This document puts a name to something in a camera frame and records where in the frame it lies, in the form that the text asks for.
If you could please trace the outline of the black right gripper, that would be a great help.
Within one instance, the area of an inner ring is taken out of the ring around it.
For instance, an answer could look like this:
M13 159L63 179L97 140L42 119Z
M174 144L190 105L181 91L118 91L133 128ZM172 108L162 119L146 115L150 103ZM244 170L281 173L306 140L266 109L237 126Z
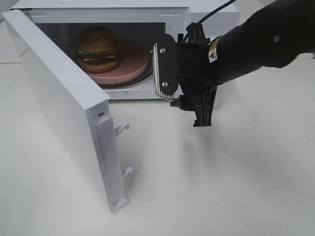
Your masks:
M205 37L203 26L191 23L186 28L187 35L177 42L178 83L182 95L172 99L170 106L183 111L194 111L194 127L212 125L212 112L217 85L210 81L206 68L208 56L205 49L211 42Z

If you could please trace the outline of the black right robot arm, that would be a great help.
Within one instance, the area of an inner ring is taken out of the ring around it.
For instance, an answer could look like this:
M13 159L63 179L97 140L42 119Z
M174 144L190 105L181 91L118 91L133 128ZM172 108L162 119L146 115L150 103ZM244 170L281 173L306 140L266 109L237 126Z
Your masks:
M217 88L262 67L283 68L315 50L315 3L276 0L243 24L211 40L201 24L177 44L182 95L172 107L193 111L194 126L210 126Z

